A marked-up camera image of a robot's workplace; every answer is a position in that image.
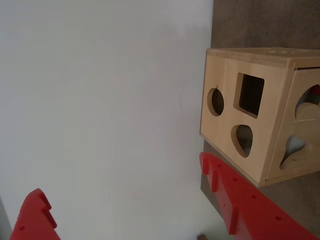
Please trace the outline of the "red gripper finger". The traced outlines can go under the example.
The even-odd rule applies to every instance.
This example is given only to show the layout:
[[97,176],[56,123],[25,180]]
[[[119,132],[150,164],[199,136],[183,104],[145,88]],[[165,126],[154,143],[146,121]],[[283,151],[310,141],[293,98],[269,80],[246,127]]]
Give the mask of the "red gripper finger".
[[57,223],[50,213],[44,192],[37,188],[30,192],[20,208],[11,240],[60,240],[55,231]]
[[236,240],[315,240],[316,236],[209,152],[199,155],[201,171],[216,194],[226,229]]

